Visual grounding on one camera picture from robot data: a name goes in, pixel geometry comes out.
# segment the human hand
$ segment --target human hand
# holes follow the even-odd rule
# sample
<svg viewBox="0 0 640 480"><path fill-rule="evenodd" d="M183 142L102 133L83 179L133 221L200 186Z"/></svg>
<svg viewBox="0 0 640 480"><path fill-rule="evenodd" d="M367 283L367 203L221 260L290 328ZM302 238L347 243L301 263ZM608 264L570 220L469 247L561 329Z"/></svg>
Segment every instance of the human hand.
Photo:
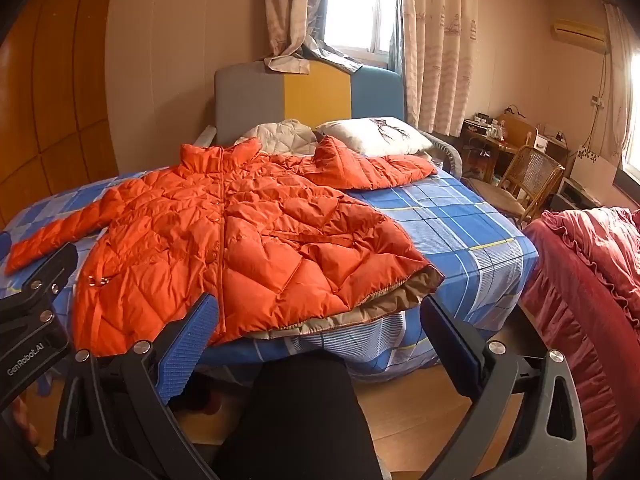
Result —
<svg viewBox="0 0 640 480"><path fill-rule="evenodd" d="M33 424L29 422L29 412L27 405L24 401L18 397L12 404L14 410L15 423L24 433L27 440L33 445L37 446L40 442L40 436Z"/></svg>

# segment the pillow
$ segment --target pillow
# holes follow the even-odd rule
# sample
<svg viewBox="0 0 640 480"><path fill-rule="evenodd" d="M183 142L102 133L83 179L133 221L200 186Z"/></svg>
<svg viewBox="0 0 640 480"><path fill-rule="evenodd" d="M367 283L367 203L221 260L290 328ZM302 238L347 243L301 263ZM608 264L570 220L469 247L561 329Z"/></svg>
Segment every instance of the pillow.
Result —
<svg viewBox="0 0 640 480"><path fill-rule="evenodd" d="M216 138L216 133L217 130L215 126L207 126L193 145L198 146L199 148L208 148L209 146L212 146L213 139Z"/></svg>
<svg viewBox="0 0 640 480"><path fill-rule="evenodd" d="M393 117L330 121L320 124L318 132L333 136L354 152L367 156L410 155L433 147L418 130Z"/></svg>
<svg viewBox="0 0 640 480"><path fill-rule="evenodd" d="M316 134L295 119L286 119L281 123L258 124L236 140L235 144L252 137L258 137L262 143L262 150L267 153L313 155L318 147Z"/></svg>

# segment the wooden wall panel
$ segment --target wooden wall panel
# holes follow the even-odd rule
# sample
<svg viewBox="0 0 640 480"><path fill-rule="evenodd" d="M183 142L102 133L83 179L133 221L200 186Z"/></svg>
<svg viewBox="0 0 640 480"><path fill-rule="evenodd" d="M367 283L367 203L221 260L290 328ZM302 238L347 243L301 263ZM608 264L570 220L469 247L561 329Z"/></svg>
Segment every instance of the wooden wall panel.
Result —
<svg viewBox="0 0 640 480"><path fill-rule="evenodd" d="M0 45L0 229L37 200L118 174L104 89L108 7L28 0Z"/></svg>
<svg viewBox="0 0 640 480"><path fill-rule="evenodd" d="M89 183L78 134L69 135L42 152L42 165L53 194Z"/></svg>
<svg viewBox="0 0 640 480"><path fill-rule="evenodd" d="M100 121L82 130L80 143L91 182L118 174L108 121Z"/></svg>
<svg viewBox="0 0 640 480"><path fill-rule="evenodd" d="M39 157L32 158L0 184L0 214L7 222L51 193Z"/></svg>
<svg viewBox="0 0 640 480"><path fill-rule="evenodd" d="M33 105L40 150L78 130L73 42L80 0L44 0L33 54Z"/></svg>
<svg viewBox="0 0 640 480"><path fill-rule="evenodd" d="M109 0L80 0L78 7L74 41L74 98L79 130L107 118L104 37L108 9Z"/></svg>
<svg viewBox="0 0 640 480"><path fill-rule="evenodd" d="M0 182L38 154L31 60L43 0L29 0L0 45Z"/></svg>

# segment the wicker chair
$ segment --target wicker chair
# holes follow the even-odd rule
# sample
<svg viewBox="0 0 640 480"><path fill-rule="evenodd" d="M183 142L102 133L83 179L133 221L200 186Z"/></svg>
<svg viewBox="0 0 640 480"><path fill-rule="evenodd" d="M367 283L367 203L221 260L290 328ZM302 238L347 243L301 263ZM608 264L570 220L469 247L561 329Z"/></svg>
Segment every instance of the wicker chair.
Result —
<svg viewBox="0 0 640 480"><path fill-rule="evenodd" d="M533 146L522 146L498 186L470 178L467 186L520 227L530 221L562 178L564 167ZM518 200L520 191L525 197Z"/></svg>

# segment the patterned curtain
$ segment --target patterned curtain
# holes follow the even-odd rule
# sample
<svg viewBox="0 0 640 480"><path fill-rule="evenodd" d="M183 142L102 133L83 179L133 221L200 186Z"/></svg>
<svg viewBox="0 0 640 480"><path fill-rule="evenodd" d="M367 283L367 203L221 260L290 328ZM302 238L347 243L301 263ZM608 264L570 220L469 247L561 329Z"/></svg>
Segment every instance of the patterned curtain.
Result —
<svg viewBox="0 0 640 480"><path fill-rule="evenodd" d="M273 57L265 64L277 72L309 73L304 58L319 59L353 73L361 64L322 41L326 0L265 0Z"/></svg>
<svg viewBox="0 0 640 480"><path fill-rule="evenodd" d="M402 0L396 0L396 19L394 30L391 33L391 44L389 45L389 62L387 68L396 72L404 81L404 19L402 16Z"/></svg>
<svg viewBox="0 0 640 480"><path fill-rule="evenodd" d="M600 156L617 166L630 140L633 104L631 62L638 49L638 38L619 7L604 6L611 44L611 90Z"/></svg>
<svg viewBox="0 0 640 480"><path fill-rule="evenodd" d="M458 137L469 97L478 0L402 0L407 121Z"/></svg>

